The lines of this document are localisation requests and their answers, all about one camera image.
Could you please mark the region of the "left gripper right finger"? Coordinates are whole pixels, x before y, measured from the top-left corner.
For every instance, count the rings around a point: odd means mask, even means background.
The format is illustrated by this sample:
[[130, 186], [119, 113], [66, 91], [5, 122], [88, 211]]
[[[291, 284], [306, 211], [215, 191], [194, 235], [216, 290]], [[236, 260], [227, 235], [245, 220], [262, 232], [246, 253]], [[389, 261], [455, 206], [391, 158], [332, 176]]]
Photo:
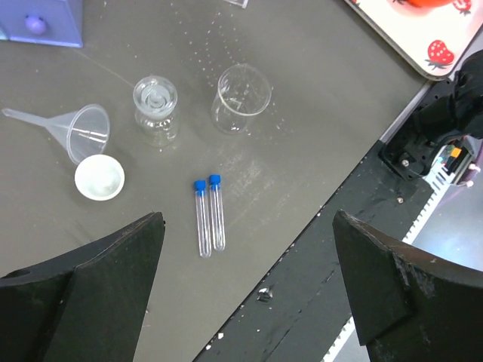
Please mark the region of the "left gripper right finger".
[[332, 223], [360, 345], [372, 361], [480, 361], [482, 273], [339, 210]]

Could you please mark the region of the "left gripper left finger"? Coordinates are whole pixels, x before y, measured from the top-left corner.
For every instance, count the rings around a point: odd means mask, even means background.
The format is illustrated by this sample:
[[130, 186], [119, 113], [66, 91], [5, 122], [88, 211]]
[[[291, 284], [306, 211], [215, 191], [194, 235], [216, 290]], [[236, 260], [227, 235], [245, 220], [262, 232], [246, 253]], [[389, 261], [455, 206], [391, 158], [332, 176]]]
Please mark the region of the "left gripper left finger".
[[3, 361], [132, 361], [165, 237], [162, 213], [1, 278]]

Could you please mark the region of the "blue capped test tube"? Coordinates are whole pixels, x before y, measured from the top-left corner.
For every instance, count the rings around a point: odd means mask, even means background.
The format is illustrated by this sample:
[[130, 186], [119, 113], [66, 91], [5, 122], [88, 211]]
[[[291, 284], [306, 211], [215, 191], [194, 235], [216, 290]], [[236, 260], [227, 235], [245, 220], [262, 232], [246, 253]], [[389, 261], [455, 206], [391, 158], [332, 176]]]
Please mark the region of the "blue capped test tube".
[[226, 248], [226, 235], [223, 214], [223, 199], [221, 192], [221, 176], [212, 174], [209, 176], [209, 197], [211, 206], [212, 241], [216, 251], [224, 251]]
[[206, 204], [206, 182], [203, 179], [196, 180], [193, 184], [193, 188], [195, 190], [198, 251], [200, 257], [208, 258], [211, 256], [211, 234]]

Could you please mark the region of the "clear test tube rack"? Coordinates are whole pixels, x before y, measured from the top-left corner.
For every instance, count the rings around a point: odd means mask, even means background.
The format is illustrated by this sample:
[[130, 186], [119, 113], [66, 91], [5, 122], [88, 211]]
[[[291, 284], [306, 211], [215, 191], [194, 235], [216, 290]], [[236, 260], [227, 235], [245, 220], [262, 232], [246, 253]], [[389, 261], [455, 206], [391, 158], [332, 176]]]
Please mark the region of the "clear test tube rack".
[[228, 2], [231, 5], [235, 5], [242, 9], [245, 9], [248, 6], [249, 0], [225, 0], [225, 2]]

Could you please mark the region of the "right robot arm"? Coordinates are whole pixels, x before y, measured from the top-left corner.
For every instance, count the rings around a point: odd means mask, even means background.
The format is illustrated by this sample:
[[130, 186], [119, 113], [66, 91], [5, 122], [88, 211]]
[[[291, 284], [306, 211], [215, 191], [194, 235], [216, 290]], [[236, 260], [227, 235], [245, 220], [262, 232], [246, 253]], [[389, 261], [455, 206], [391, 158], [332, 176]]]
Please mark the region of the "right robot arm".
[[463, 136], [482, 138], [482, 51], [466, 58], [448, 95], [414, 113], [413, 125], [434, 145]]

